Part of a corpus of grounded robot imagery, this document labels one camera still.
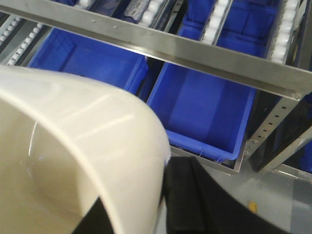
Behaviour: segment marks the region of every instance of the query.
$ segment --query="black fabric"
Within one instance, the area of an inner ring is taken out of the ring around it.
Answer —
[[[114,234],[100,198],[96,200],[72,234]]]
[[[237,202],[195,157],[172,157],[165,181],[168,234],[287,234]]]

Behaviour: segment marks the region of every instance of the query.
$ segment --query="plastic storage bin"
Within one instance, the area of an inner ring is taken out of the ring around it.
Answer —
[[[179,35],[198,39],[200,33],[200,29],[183,26]],[[253,88],[166,63],[147,103],[163,123],[172,145],[224,161],[234,160],[240,153],[254,94]]]
[[[312,173],[312,141],[304,149],[304,154],[300,159],[300,168],[303,171]]]
[[[93,78],[131,93],[148,69],[142,55],[59,29],[51,31],[28,66]]]
[[[202,28],[210,15],[213,2],[213,0],[190,0],[183,23]],[[234,0],[224,23],[223,31],[267,40],[278,11],[278,0],[270,0],[267,4],[261,5],[246,0]]]
[[[74,6],[78,0],[53,0],[66,5]]]

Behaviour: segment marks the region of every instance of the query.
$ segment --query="metal frame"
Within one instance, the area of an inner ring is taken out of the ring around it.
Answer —
[[[312,30],[309,30],[312,25],[311,2],[308,9],[303,22],[307,36],[302,39],[301,47],[308,44],[312,50]],[[304,95],[312,90],[312,73],[309,71],[144,28],[54,1],[1,0],[0,10],[281,96],[247,141],[245,158],[249,158],[257,150]],[[305,60],[299,59],[298,64],[306,64],[308,56],[311,58],[311,51],[301,49],[300,57]],[[172,147],[172,152],[180,156],[193,156],[175,147]],[[239,172],[242,162],[242,157],[238,158],[231,169],[201,157],[199,159],[203,164],[231,175]]]
[[[221,163],[216,163],[214,161],[208,160],[206,158],[203,158],[201,156],[192,154],[190,152],[187,152],[185,150],[182,150],[180,148],[177,148],[175,146],[171,146],[171,154],[173,156],[183,156],[183,157],[196,157],[197,160],[200,162],[200,164],[202,165],[206,165],[209,166],[211,168],[217,169],[221,172],[224,172],[228,175],[233,175],[233,174],[237,174],[240,171],[240,166],[242,164],[242,160],[243,160],[243,155],[240,154],[239,157],[235,160],[234,166],[232,168],[228,167],[227,165],[221,164]]]
[[[302,36],[302,40],[298,45],[299,50],[297,51],[294,65],[302,69],[309,69],[312,57],[312,0],[309,0],[307,3],[307,10],[300,28],[300,35]],[[252,155],[264,141],[262,139],[266,139],[296,105],[297,102],[282,97],[257,131],[252,135],[246,145],[245,151],[251,151],[250,154]],[[276,169],[295,152],[309,143],[311,139],[312,122],[309,121],[301,129],[298,129],[291,139],[266,157],[265,160],[257,166],[256,170],[261,173],[266,173]],[[286,174],[290,172],[296,172],[296,169],[287,170]]]

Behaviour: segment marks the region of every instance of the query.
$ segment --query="metal shelf beam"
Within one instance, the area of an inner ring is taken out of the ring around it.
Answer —
[[[54,1],[1,0],[0,10],[293,100],[300,100],[312,90],[312,73],[309,71]]]

